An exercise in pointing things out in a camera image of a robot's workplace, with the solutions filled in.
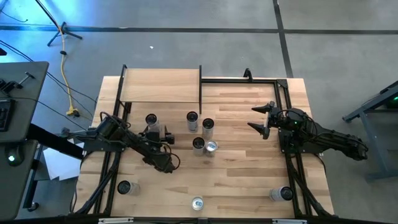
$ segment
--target can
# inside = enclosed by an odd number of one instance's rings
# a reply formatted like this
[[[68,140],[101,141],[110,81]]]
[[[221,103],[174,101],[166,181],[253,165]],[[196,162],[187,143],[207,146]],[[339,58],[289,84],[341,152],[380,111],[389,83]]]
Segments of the can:
[[[123,195],[139,195],[140,189],[139,184],[127,180],[120,181],[118,184],[118,192]]]
[[[192,200],[192,208],[196,211],[203,209],[203,199],[201,197],[194,197]]]
[[[159,120],[157,119],[155,114],[148,114],[145,117],[145,122],[148,125],[149,131],[160,131]]]
[[[285,202],[293,199],[293,191],[290,187],[279,187],[269,191],[269,198],[275,202]]]
[[[206,118],[202,122],[202,133],[201,136],[204,139],[211,139],[213,137],[214,121],[210,118]]]
[[[198,131],[198,114],[191,111],[187,114],[188,130],[192,133]]]
[[[214,157],[216,154],[216,150],[218,149],[217,142],[210,140],[206,143],[206,156]]]
[[[205,153],[205,140],[197,137],[192,141],[193,154],[195,156],[202,156]]]

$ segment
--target wooden table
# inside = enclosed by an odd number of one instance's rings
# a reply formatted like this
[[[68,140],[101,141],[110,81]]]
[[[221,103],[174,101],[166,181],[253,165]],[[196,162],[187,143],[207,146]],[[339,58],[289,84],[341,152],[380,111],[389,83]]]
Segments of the wooden table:
[[[246,124],[264,122],[266,116],[251,111],[251,108],[265,105],[270,100],[275,101],[273,86],[241,83],[203,84],[202,115],[199,123],[201,124],[205,118],[215,121],[213,139],[219,148],[213,158],[195,157],[192,152],[192,140],[201,135],[201,125],[199,132],[189,133],[186,115],[189,111],[198,112],[196,101],[198,89],[195,88],[197,75],[198,70],[128,69],[126,71],[122,101],[133,102],[127,120],[132,124],[131,131],[135,133],[143,131],[146,126],[144,120],[146,115],[155,113],[161,124],[167,125],[168,130],[175,135],[175,145],[171,147],[173,153],[181,158],[181,166],[172,174],[161,173],[152,166],[144,164],[140,154],[126,150],[122,154],[116,184],[122,180],[137,182],[141,186],[141,194],[128,196],[115,192],[111,215],[113,217],[294,217],[292,202],[272,202],[269,198],[270,189],[289,185],[285,159],[279,149],[277,130],[271,129],[269,139],[265,141]],[[148,82],[148,77],[156,80],[156,84]],[[178,77],[178,82],[171,82],[175,81],[175,77]],[[303,79],[290,78],[287,81],[292,106],[310,114]],[[100,123],[100,111],[113,112],[118,82],[119,77],[103,78],[93,126]],[[103,152],[92,153],[82,165],[75,210],[86,202],[97,187],[103,157]],[[303,154],[303,164],[309,189],[323,207],[333,213],[321,162],[311,154]],[[101,211],[104,209],[108,188],[104,192]],[[195,196],[203,197],[205,206],[201,211],[191,208]],[[298,199],[300,208],[304,211],[300,190],[298,190]]]

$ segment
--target metal stand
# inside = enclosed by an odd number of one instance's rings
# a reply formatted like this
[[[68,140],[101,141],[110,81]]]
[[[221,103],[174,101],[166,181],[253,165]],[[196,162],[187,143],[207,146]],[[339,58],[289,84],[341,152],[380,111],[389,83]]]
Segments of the metal stand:
[[[393,168],[389,159],[389,152],[387,149],[380,147],[380,142],[377,140],[377,135],[374,132],[374,128],[371,126],[368,118],[370,113],[396,113],[397,110],[376,110],[378,107],[386,104],[398,95],[398,81],[391,84],[387,88],[380,91],[380,95],[365,103],[360,108],[354,110],[349,115],[344,116],[343,120],[350,123],[355,118],[361,118],[366,134],[368,135],[371,150],[376,158],[377,164],[380,168],[380,172],[374,174],[368,174],[367,180],[383,179],[388,177],[397,177],[398,170]]]
[[[53,38],[51,38],[51,40],[50,40],[50,41],[48,42],[48,44],[47,44],[47,46],[50,47],[51,43],[55,40],[56,37],[58,37],[58,35],[59,35],[59,33],[60,33],[60,30],[58,29],[57,23],[55,22],[54,18],[49,14],[49,12],[46,10],[46,8],[44,8],[44,6],[42,5],[42,3],[41,3],[39,0],[35,0],[35,1],[36,1],[37,4],[43,9],[43,11],[45,12],[45,14],[50,18],[50,20],[51,20],[52,23],[57,27],[57,30],[58,30],[58,32],[54,35]],[[71,35],[72,37],[76,37],[76,38],[78,38],[78,39],[80,39],[80,40],[83,39],[83,38],[80,37],[79,35],[73,34],[73,33],[69,32],[69,31],[65,30],[65,29],[66,29],[66,25],[67,25],[67,23],[66,23],[66,22],[63,22],[62,25],[61,25],[61,27],[60,27],[63,34],[69,34],[69,35]]]

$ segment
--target black desk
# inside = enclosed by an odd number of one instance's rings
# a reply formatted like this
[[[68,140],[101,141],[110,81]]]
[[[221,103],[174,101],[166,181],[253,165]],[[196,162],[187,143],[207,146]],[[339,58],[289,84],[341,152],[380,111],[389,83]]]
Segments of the black desk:
[[[25,72],[35,77],[25,81],[21,89],[15,88],[9,93],[10,98],[15,99],[16,103],[8,131],[0,132],[0,201],[2,202],[0,203],[0,220],[14,219],[18,214],[30,170],[33,172],[27,184],[28,190],[23,207],[30,208],[32,205],[37,185],[35,170],[39,158],[34,158],[34,156],[38,143],[69,156],[83,158],[82,148],[30,123],[48,67],[48,62],[0,63],[0,78],[6,82],[19,82],[25,77]],[[6,98],[8,98],[6,95],[0,93],[1,100]],[[12,167],[7,162],[4,146],[15,142],[22,146],[24,161],[19,166]]]
[[[0,220],[14,219],[18,215],[37,144],[35,140],[22,143],[25,159],[16,167],[11,167],[6,158],[1,156],[3,154],[0,154]],[[4,146],[0,146],[0,153],[2,152]]]

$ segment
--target concrete floor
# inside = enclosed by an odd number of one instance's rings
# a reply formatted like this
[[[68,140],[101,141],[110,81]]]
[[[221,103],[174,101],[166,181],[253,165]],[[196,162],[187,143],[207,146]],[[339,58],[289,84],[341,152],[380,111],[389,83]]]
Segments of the concrete floor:
[[[277,28],[271,0],[43,2],[58,21],[74,26]],[[398,29],[398,2],[393,0],[280,0],[279,4],[285,29]],[[34,1],[9,0],[4,12],[28,19],[29,24],[50,24]],[[0,14],[0,25],[15,23]],[[229,77],[241,76],[249,67],[255,77],[286,77],[278,34],[77,34],[84,39],[66,38],[65,73],[73,88],[93,98],[98,95],[102,77],[119,75],[124,63],[137,68],[197,68],[202,64],[203,76]],[[53,35],[0,30],[1,40],[34,60],[50,62],[49,72],[61,79],[60,38],[51,47],[46,46]],[[346,124],[341,117],[397,80],[398,35],[292,34],[286,39],[294,77],[305,79],[315,121],[366,139],[361,123]],[[0,57],[0,62],[23,61],[12,53]],[[94,112],[92,101],[76,94],[74,97]],[[61,113],[68,109],[66,94],[50,79],[45,81],[40,101]],[[90,124],[81,118],[76,122],[84,127]],[[40,105],[34,123],[53,133],[61,127],[78,130]],[[340,152],[327,151],[324,160],[337,215],[398,222],[398,179],[367,183],[365,174],[377,171],[371,154],[368,161],[356,162]],[[41,182],[34,198],[41,207],[32,213],[21,210],[18,218],[67,214],[73,183],[74,180]]]

